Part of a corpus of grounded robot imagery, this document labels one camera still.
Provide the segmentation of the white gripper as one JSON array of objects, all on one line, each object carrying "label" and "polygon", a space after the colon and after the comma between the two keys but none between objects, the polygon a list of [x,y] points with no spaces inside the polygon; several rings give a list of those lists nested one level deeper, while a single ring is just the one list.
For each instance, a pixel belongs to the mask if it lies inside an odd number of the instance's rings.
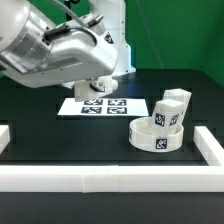
[{"label": "white gripper", "polygon": [[[6,76],[31,88],[39,88],[111,75],[117,63],[117,50],[93,32],[74,31],[53,42],[40,70],[25,74],[8,69]],[[90,81],[96,92],[104,92],[104,86]]]}]

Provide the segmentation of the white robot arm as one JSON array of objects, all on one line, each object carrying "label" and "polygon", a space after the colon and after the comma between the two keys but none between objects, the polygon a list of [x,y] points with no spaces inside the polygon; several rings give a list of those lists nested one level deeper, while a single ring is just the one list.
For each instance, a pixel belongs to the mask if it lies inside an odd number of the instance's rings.
[{"label": "white robot arm", "polygon": [[124,0],[87,0],[77,16],[70,1],[50,0],[70,19],[55,24],[29,0],[0,0],[0,72],[31,88],[84,82],[100,92],[135,70],[126,42]]}]

